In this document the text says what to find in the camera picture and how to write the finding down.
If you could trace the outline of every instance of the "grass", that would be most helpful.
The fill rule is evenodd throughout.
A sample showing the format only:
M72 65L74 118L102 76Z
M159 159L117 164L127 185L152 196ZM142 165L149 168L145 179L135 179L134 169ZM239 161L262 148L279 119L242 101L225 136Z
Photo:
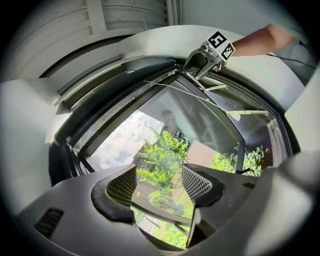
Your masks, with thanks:
M183 215L182 217L191 219L193 217L194 205L190 200L187 192L183 190L178 200L175 202L176 205L183 205ZM152 230L152 235L156 238L171 244L173 246L177 246L180 248L186 248L186 242L188 237L183 235L180 231L174 227L173 224L164 222L160 220L158 223L159 227L154 227ZM183 228L190 232L190 227L183 226Z

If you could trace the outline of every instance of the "human arm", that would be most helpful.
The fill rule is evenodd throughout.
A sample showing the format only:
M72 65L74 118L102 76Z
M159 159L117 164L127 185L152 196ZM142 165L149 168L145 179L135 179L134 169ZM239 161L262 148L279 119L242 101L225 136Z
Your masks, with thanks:
M264 55L281 49L295 40L295 37L281 28L269 24L246 37L233 42L234 57Z

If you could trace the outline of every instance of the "glass pane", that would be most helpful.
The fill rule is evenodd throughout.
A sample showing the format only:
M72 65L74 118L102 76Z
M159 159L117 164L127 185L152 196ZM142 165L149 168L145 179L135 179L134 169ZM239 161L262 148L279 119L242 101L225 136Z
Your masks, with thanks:
M135 223L139 228L170 245L186 248L190 232L189 226L180 226L186 231L184 234L172 223L151 217L133 207L131 209L134 211Z
M257 101L238 89L230 87L206 93L222 108L232 110L265 110ZM275 117L268 113L241 115L239 121L229 117L245 141L243 170L250 168L246 175L260 176L261 171L277 166L286 158L285 143ZM237 158L235 154L217 155L213 167L227 167Z
M191 219L194 206L182 185L183 163L211 167L217 154L232 154L237 144L201 100L166 87L119 125L92 158L103 169L135 163L135 196Z

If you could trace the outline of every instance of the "cloud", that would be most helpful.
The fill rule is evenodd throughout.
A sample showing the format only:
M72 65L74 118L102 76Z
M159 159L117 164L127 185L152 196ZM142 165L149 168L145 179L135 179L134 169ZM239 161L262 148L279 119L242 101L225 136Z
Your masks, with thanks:
M133 157L141 149L144 139L155 143L156 138L149 129L161 131L163 123L136 110L98 147L92 158L103 169L131 164Z

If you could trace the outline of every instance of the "sky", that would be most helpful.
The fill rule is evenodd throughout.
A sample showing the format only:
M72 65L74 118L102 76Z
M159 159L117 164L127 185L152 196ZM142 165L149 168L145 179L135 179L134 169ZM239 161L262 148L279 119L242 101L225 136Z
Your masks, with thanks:
M144 139L151 144L156 138L149 127L161 131L163 123L136 110L98 147L92 158L102 169L131 164Z

